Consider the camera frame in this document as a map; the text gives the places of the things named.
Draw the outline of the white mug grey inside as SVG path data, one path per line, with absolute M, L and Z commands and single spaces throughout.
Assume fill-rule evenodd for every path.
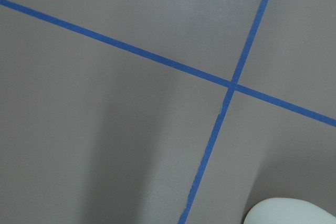
M 269 198 L 255 204 L 244 223 L 335 223 L 335 216 L 304 200 Z

